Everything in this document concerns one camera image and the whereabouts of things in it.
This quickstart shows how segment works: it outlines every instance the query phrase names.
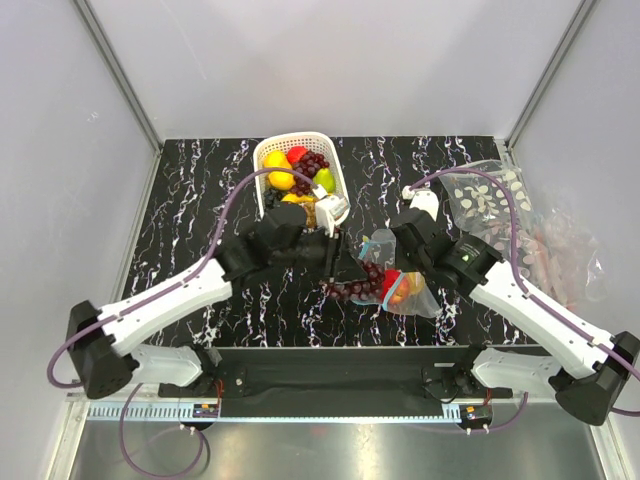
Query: bunch of grapes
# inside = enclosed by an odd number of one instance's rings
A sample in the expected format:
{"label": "bunch of grapes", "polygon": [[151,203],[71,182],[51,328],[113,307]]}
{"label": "bunch of grapes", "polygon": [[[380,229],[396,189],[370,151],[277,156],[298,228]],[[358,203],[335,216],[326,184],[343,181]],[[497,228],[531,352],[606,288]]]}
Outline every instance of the bunch of grapes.
{"label": "bunch of grapes", "polygon": [[367,272],[368,281],[329,285],[327,287],[329,298],[368,303],[381,301],[384,267],[373,262],[364,262],[362,267]]}
{"label": "bunch of grapes", "polygon": [[283,199],[287,192],[278,190],[277,188],[268,188],[264,192],[264,209],[271,210],[275,208],[276,204]]}
{"label": "bunch of grapes", "polygon": [[[329,168],[329,162],[324,159],[324,155],[321,153],[313,153],[311,150],[305,153],[293,166],[293,169],[296,172],[302,173],[312,180],[321,168]],[[296,177],[295,180],[296,184],[291,189],[291,193],[294,193],[299,197],[302,195],[309,195],[309,193],[311,193],[311,185],[298,177]]]}

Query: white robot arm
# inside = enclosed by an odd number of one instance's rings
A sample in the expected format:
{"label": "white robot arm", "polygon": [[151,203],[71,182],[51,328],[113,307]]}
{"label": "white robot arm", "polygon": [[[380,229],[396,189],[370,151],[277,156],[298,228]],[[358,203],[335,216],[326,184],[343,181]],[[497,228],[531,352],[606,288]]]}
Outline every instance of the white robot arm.
{"label": "white robot arm", "polygon": [[[391,224],[398,240],[398,258],[408,270],[425,274],[436,283],[454,288],[509,320],[549,352],[548,357],[508,353],[494,348],[473,348],[452,371],[450,384],[472,394],[478,384],[506,387],[538,396],[554,397],[580,420],[600,425],[628,378],[628,373],[601,349],[601,344],[633,363],[640,351],[636,337],[623,332],[616,337],[589,324],[525,279],[528,294],[514,281],[511,265],[476,237],[463,236],[455,244],[441,235],[435,220],[437,196],[427,188],[405,188],[409,210]],[[593,337],[588,342],[576,331],[533,301],[541,300],[570,324]]]}

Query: white basket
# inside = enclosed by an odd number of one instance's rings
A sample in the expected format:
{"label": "white basket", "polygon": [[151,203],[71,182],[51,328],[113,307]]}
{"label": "white basket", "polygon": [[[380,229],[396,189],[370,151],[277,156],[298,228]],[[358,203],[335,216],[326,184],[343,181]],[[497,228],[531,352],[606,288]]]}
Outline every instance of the white basket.
{"label": "white basket", "polygon": [[[300,132],[300,133],[287,133],[285,135],[278,135],[276,137],[270,137],[258,144],[253,152],[253,170],[260,170],[263,167],[264,159],[269,153],[274,150],[280,150],[285,154],[291,147],[303,146],[309,150],[313,150],[314,153],[321,153],[324,158],[329,162],[329,170],[336,181],[336,191],[343,195],[347,202],[349,202],[349,195],[347,194],[347,186],[344,183],[344,177],[342,176],[342,167],[340,166],[340,160],[338,160],[338,153],[336,147],[329,137],[322,133],[316,132]],[[264,215],[264,191],[267,185],[267,175],[260,175],[256,177],[256,189],[258,191],[258,208],[260,209],[260,217]],[[345,212],[342,218],[345,218],[349,214],[349,210]]]}

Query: red apple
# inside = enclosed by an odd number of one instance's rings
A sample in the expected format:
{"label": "red apple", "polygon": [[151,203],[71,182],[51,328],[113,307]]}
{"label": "red apple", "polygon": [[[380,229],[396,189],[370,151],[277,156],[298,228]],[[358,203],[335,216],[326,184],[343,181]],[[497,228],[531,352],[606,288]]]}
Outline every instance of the red apple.
{"label": "red apple", "polygon": [[309,150],[306,147],[291,147],[291,149],[287,152],[287,160],[289,163],[293,165],[300,161],[302,156],[307,153]]}

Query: clear plastic bag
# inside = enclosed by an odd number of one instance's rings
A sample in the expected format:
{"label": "clear plastic bag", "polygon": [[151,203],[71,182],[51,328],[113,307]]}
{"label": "clear plastic bag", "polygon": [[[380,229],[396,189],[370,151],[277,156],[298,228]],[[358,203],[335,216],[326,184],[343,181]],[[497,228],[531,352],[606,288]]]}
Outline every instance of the clear plastic bag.
{"label": "clear plastic bag", "polygon": [[570,208],[554,197],[548,196],[552,207],[542,206],[540,230],[562,293],[557,300],[570,310],[585,302],[601,302],[608,292],[598,242],[569,214]]}
{"label": "clear plastic bag", "polygon": [[384,268],[387,288],[381,299],[372,297],[371,301],[352,301],[358,305],[382,305],[384,310],[399,315],[439,316],[442,308],[433,298],[424,277],[418,272],[406,273],[394,269],[395,252],[396,237],[391,230],[376,230],[365,242],[359,258]]}
{"label": "clear plastic bag", "polygon": [[[533,225],[531,201],[513,168],[501,160],[482,160],[469,163],[473,168],[488,173],[509,189],[516,204],[518,223],[528,228]],[[460,230],[476,235],[496,223],[509,224],[509,206],[504,194],[487,178],[471,173],[453,173],[440,177],[449,194],[453,222]]]}
{"label": "clear plastic bag", "polygon": [[[465,167],[494,176],[511,192],[518,218],[518,268],[523,277],[569,309],[585,300],[597,302],[606,297],[597,242],[568,214],[570,209],[557,195],[544,195],[548,205],[537,205],[534,214],[520,169],[501,160],[482,160]],[[502,192],[488,179],[470,173],[440,179],[449,194],[455,225],[511,261],[511,222]]]}

